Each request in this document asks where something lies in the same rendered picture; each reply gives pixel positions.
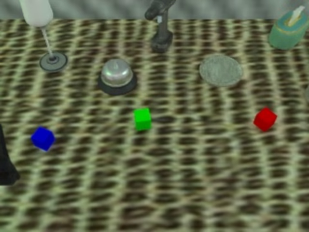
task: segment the gray wall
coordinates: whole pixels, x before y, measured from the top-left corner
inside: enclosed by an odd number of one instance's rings
[[[151,0],[50,0],[55,18],[143,18]],[[174,19],[277,19],[307,0],[177,0]],[[0,19],[22,18],[19,0],[0,0]]]

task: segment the green cube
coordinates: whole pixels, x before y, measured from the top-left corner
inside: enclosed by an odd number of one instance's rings
[[[135,110],[134,121],[136,130],[149,130],[151,128],[150,110],[148,108]]]

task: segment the microscope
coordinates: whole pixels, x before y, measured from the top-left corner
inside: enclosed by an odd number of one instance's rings
[[[173,33],[168,30],[169,9],[176,0],[153,0],[145,13],[147,20],[157,17],[158,30],[151,39],[151,48],[154,52],[165,53],[173,41]]]

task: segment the blue cube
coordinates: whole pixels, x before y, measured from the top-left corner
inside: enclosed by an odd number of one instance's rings
[[[38,127],[31,136],[33,145],[44,151],[48,151],[55,140],[54,133],[43,127]]]

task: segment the brown and green textured surface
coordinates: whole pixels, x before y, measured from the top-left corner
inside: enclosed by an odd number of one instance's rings
[[[1,232],[306,232],[309,228],[309,107],[306,37],[292,51],[267,44],[271,21],[171,21],[166,54],[150,51],[155,22],[54,21],[49,35],[70,64],[46,74],[37,29],[0,23],[0,122],[22,176],[0,188]],[[242,63],[231,88],[203,83],[212,53]],[[138,88],[98,90],[104,62],[124,58]],[[133,110],[154,123],[136,132]],[[255,114],[276,125],[261,133]],[[37,126],[57,141],[45,153]]]

